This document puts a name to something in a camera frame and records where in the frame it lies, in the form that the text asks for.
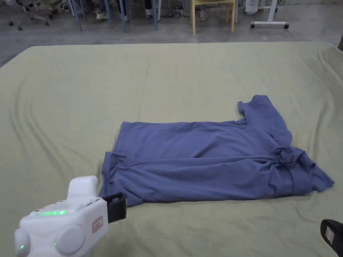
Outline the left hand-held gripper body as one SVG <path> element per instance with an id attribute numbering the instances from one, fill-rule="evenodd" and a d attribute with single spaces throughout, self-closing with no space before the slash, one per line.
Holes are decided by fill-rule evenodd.
<path id="1" fill-rule="evenodd" d="M 17 257 L 88 257 L 109 224 L 126 218 L 123 193 L 98 197 L 96 176 L 69 183 L 65 200 L 32 211 L 14 233 Z"/>

